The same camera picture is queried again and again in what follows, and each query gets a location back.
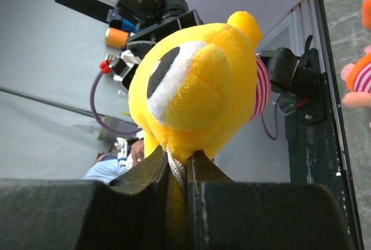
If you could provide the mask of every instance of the gray rope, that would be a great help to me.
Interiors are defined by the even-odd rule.
[[[170,171],[172,172],[173,176],[177,180],[181,192],[184,196],[184,199],[187,199],[187,174],[186,170],[184,169],[183,165],[176,159],[173,158],[172,153],[167,148],[166,152],[168,154],[168,163],[170,167]]]

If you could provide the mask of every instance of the red striped fabric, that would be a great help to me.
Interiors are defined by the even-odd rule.
[[[269,81],[268,71],[258,55],[256,55],[255,58],[257,63],[257,85],[255,91],[254,111],[250,119],[253,119],[264,110],[271,95],[271,83]]]
[[[353,85],[355,92],[371,92],[371,63],[365,66],[356,77]]]

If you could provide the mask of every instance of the orange plush toy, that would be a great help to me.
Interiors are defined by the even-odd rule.
[[[371,107],[371,45],[365,48],[365,53],[356,64],[347,64],[341,71],[341,78],[350,90],[343,103],[349,108]]]

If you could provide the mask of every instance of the yellow plush toy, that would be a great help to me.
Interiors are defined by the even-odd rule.
[[[187,160],[212,159],[268,102],[270,83],[255,55],[262,33],[253,16],[186,28],[158,42],[129,90],[134,121],[148,157],[161,145],[172,171],[167,206],[170,249],[187,247]]]

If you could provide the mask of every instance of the person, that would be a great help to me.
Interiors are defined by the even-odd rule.
[[[129,144],[128,155],[130,153],[132,154],[134,167],[144,159],[143,139],[135,140],[131,146]],[[82,179],[97,180],[109,184],[115,178],[126,173],[129,169],[119,165],[117,154],[118,150],[114,146],[109,149],[108,153],[100,153],[93,166]]]

